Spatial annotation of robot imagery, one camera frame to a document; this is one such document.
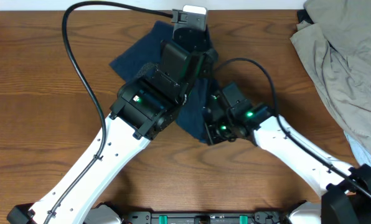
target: black cable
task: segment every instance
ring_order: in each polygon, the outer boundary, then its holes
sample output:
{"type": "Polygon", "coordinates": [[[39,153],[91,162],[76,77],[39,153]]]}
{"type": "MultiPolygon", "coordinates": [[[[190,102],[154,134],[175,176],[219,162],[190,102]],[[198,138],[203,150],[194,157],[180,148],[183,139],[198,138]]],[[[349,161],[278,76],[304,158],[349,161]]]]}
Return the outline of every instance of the black cable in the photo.
{"type": "Polygon", "coordinates": [[[258,62],[254,61],[254,60],[251,60],[251,59],[248,59],[248,58],[233,58],[233,59],[227,60],[226,62],[224,62],[221,65],[219,65],[214,71],[216,72],[216,71],[220,70],[221,68],[223,68],[224,66],[228,65],[229,63],[235,62],[235,61],[246,61],[246,62],[250,62],[250,63],[256,65],[258,68],[260,68],[260,70],[266,75],[266,77],[268,79],[268,82],[270,83],[271,92],[273,94],[274,115],[275,115],[275,117],[277,119],[278,125],[280,126],[281,130],[285,133],[285,136],[288,137],[290,140],[292,140],[292,142],[294,142],[295,145],[297,145],[298,147],[300,147],[305,153],[309,154],[311,157],[313,157],[315,160],[317,160],[318,162],[320,162],[322,165],[326,166],[329,170],[331,170],[334,173],[336,173],[337,175],[341,176],[343,179],[345,179],[350,184],[352,184],[357,190],[359,190],[365,196],[367,196],[368,198],[371,199],[371,193],[370,192],[366,191],[357,182],[355,182],[354,180],[350,179],[349,176],[347,176],[346,174],[344,174],[338,168],[334,167],[332,164],[328,163],[323,158],[315,155],[315,153],[313,153],[312,151],[310,151],[309,149],[307,149],[306,147],[304,147],[299,141],[297,141],[295,138],[292,137],[291,133],[288,130],[286,130],[284,128],[284,126],[282,125],[282,123],[281,123],[281,121],[279,119],[278,99],[277,99],[277,96],[276,96],[276,91],[275,91],[274,83],[273,83],[270,75],[266,71],[266,69],[263,68],[263,66],[261,66],[258,62]]]}
{"type": "Polygon", "coordinates": [[[87,173],[87,171],[90,169],[90,167],[97,161],[101,159],[101,154],[104,150],[104,146],[106,143],[106,124],[105,124],[105,117],[103,110],[101,109],[100,104],[98,103],[98,100],[96,96],[94,95],[94,92],[88,82],[86,81],[85,76],[83,75],[82,71],[79,68],[78,63],[75,60],[75,57],[73,56],[71,46],[69,44],[68,40],[68,33],[67,33],[67,21],[69,14],[74,11],[76,8],[82,7],[82,6],[92,6],[92,5],[104,5],[104,6],[115,6],[115,7],[122,7],[125,9],[130,9],[138,12],[146,12],[150,14],[155,14],[159,16],[165,16],[168,18],[172,18],[173,16],[171,14],[165,13],[165,12],[159,12],[155,10],[150,10],[150,9],[143,9],[139,7],[134,7],[134,6],[128,6],[125,4],[120,4],[116,2],[106,2],[106,1],[85,1],[85,2],[80,2],[76,3],[72,6],[70,6],[64,13],[63,18],[62,18],[62,38],[63,38],[63,44],[65,46],[65,50],[68,53],[69,59],[72,62],[73,67],[75,68],[76,72],[78,73],[78,76],[80,80],[82,81],[83,85],[85,86],[88,94],[90,95],[90,98],[92,99],[94,105],[96,106],[98,116],[100,117],[101,121],[101,128],[102,128],[102,138],[101,138],[101,144],[100,148],[98,149],[97,153],[93,156],[93,159],[89,162],[89,164],[82,170],[82,172],[78,175],[78,177],[69,185],[69,187],[65,190],[65,192],[61,195],[61,197],[57,200],[55,205],[52,207],[50,211],[48,211],[48,215],[44,221],[44,224],[47,224],[50,219],[55,215],[55,211],[57,208],[61,205],[62,201],[64,198],[69,194],[69,192],[73,189],[73,187],[79,182],[79,180],[87,173]]]}

